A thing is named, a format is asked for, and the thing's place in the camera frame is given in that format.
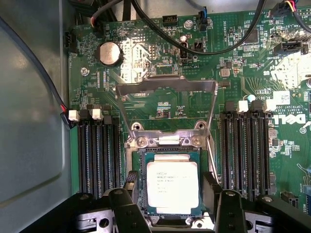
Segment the cable connector plug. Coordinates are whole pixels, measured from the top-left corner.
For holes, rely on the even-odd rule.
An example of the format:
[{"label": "cable connector plug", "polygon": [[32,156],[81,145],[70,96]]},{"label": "cable connector plug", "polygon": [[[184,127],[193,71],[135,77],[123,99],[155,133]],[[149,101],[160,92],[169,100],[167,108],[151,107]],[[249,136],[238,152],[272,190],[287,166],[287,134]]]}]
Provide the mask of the cable connector plug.
[{"label": "cable connector plug", "polygon": [[281,17],[281,16],[287,16],[291,13],[291,8],[289,4],[287,4],[285,1],[282,1],[280,3],[277,3],[274,8],[270,11],[270,17]]}]

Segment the ram slot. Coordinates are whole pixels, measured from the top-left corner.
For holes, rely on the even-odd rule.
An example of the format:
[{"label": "ram slot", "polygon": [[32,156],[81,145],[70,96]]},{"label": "ram slot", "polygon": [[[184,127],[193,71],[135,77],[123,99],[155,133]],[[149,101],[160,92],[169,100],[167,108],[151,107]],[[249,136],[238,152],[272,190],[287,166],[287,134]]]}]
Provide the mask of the ram slot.
[{"label": "ram slot", "polygon": [[253,156],[252,156],[252,139],[251,139],[251,125],[252,125],[252,119],[247,118],[246,121],[246,144],[245,144],[245,168],[246,168],[246,192],[247,192],[247,198],[250,201],[253,201],[253,191],[254,191],[254,180],[256,180],[255,177],[253,177]]},{"label": "ram slot", "polygon": [[93,143],[93,179],[94,179],[94,197],[100,198],[104,194],[104,164],[103,164],[103,131],[102,126],[92,126],[92,143]]},{"label": "ram slot", "polygon": [[104,190],[112,188],[111,176],[110,176],[110,150],[109,150],[109,131],[108,126],[103,125],[103,139],[102,139],[102,148],[104,150],[103,154],[103,163],[104,163]]},{"label": "ram slot", "polygon": [[78,130],[79,181],[80,191],[93,193],[92,134],[88,125]]},{"label": "ram slot", "polygon": [[231,114],[222,115],[221,122],[221,161],[223,189],[232,188],[232,137],[230,137],[232,118]]},{"label": "ram slot", "polygon": [[259,119],[252,114],[247,119],[247,173],[248,173],[248,198],[250,201],[255,200],[259,194],[258,183],[258,159],[259,159]]},{"label": "ram slot", "polygon": [[259,133],[259,192],[266,195],[269,190],[269,147],[268,119],[261,117],[258,125]]},{"label": "ram slot", "polygon": [[120,128],[119,125],[111,125],[113,142],[113,167],[114,187],[121,187],[121,152],[120,152]]},{"label": "ram slot", "polygon": [[234,189],[244,195],[245,166],[244,166],[244,119],[236,116],[233,126],[233,150],[234,150]]}]

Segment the chip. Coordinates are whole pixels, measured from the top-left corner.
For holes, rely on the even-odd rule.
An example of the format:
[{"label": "chip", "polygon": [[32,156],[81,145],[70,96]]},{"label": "chip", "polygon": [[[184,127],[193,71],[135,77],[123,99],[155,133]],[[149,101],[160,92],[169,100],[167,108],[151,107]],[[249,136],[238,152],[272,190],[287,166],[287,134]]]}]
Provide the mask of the chip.
[{"label": "chip", "polygon": [[277,139],[272,139],[272,146],[278,147],[278,140]]},{"label": "chip", "polygon": [[269,129],[268,130],[268,136],[269,136],[269,138],[277,138],[277,130]]},{"label": "chip", "polygon": [[190,214],[199,205],[197,163],[149,162],[147,193],[158,214]]},{"label": "chip", "polygon": [[258,29],[254,29],[248,39],[245,41],[246,44],[257,44],[259,42],[258,39]]}]

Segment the black dimm slot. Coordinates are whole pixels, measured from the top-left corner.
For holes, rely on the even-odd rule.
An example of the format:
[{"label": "black dimm slot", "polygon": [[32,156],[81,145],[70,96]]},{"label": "black dimm slot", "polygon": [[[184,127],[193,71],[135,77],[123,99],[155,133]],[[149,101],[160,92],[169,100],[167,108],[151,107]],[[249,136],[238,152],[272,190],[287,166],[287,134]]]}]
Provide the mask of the black dimm slot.
[{"label": "black dimm slot", "polygon": [[79,163],[79,188],[81,193],[87,192],[88,173],[85,154],[85,127],[78,127],[78,163]]},{"label": "black dimm slot", "polygon": [[258,119],[251,118],[251,167],[252,167],[252,196],[253,199],[259,194],[258,190],[258,159],[259,159],[259,139],[258,139]]},{"label": "black dimm slot", "polygon": [[265,159],[266,154],[264,153],[264,122],[263,119],[259,119],[258,125],[258,138],[259,138],[259,154],[258,154],[258,176],[259,176],[259,192],[261,194],[265,194]]},{"label": "black dimm slot", "polygon": [[228,120],[228,165],[227,165],[227,172],[229,175],[229,189],[234,189],[234,177],[235,173],[233,171],[234,166],[235,166],[235,161],[234,161],[234,155],[233,155],[233,146],[234,146],[234,138],[233,138],[233,127],[234,127],[234,121],[233,118],[230,118]]},{"label": "black dimm slot", "polygon": [[113,129],[112,125],[108,126],[108,164],[109,164],[109,188],[115,188],[116,176],[115,176],[115,166],[114,166],[114,152],[113,152]]},{"label": "black dimm slot", "polygon": [[252,166],[252,140],[251,140],[251,119],[247,118],[246,120],[246,155],[245,155],[245,170],[246,170],[246,191],[247,198],[250,201],[253,201],[253,166]]},{"label": "black dimm slot", "polygon": [[92,156],[92,127],[89,125],[85,126],[85,155],[86,155],[86,170],[87,170],[87,192],[94,193],[94,168],[93,168],[93,156]]},{"label": "black dimm slot", "polygon": [[223,189],[230,189],[231,178],[230,178],[230,167],[229,167],[229,155],[230,155],[230,140],[229,140],[229,130],[230,130],[230,119],[226,119],[226,115],[222,116],[224,119],[221,122],[221,154],[222,154],[222,182]]},{"label": "black dimm slot", "polygon": [[121,186],[121,158],[120,158],[120,129],[119,125],[112,125],[113,132],[113,167],[115,172],[114,187]]},{"label": "black dimm slot", "polygon": [[225,165],[226,165],[226,141],[225,141],[225,119],[223,119],[223,115],[221,115],[221,124],[220,124],[220,142],[221,142],[221,163],[222,163],[222,185],[223,185],[223,189],[228,189],[227,187],[227,174],[226,174],[226,169],[225,169]]},{"label": "black dimm slot", "polygon": [[104,155],[103,155],[103,126],[97,126],[96,132],[96,147],[97,147],[97,176],[98,176],[98,195],[101,198],[104,195]]},{"label": "black dimm slot", "polygon": [[234,185],[235,190],[242,193],[243,191],[243,156],[242,156],[242,150],[243,150],[243,141],[242,141],[242,121],[243,119],[234,119],[234,128],[233,128],[233,138],[234,138]]},{"label": "black dimm slot", "polygon": [[269,135],[268,135],[268,121],[269,119],[265,116],[264,119],[262,119],[262,125],[263,125],[263,173],[264,173],[264,193],[267,195],[270,189],[270,165],[269,165]]},{"label": "black dimm slot", "polygon": [[93,143],[93,186],[95,198],[103,195],[103,149],[102,149],[102,126],[92,126]]},{"label": "black dimm slot", "polygon": [[109,165],[109,135],[108,135],[108,126],[107,125],[103,125],[102,128],[103,131],[103,140],[102,140],[102,146],[104,149],[104,153],[103,153],[103,164],[104,164],[104,190],[108,190],[110,189],[110,165]]}]

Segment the capacitor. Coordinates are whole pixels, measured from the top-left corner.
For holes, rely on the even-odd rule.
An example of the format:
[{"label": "capacitor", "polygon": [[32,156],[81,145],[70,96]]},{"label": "capacitor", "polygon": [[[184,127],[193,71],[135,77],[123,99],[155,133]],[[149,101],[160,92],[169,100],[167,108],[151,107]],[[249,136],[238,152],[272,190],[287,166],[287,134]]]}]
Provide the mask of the capacitor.
[{"label": "capacitor", "polygon": [[256,96],[254,96],[254,95],[249,95],[248,97],[247,97],[247,101],[248,102],[253,102],[254,100],[256,100]]},{"label": "capacitor", "polygon": [[188,38],[185,36],[185,35],[182,35],[180,38],[179,38],[179,42],[182,43],[182,42],[187,42]]},{"label": "capacitor", "polygon": [[97,48],[97,58],[107,67],[113,67],[122,61],[122,50],[113,42],[105,42]]}]

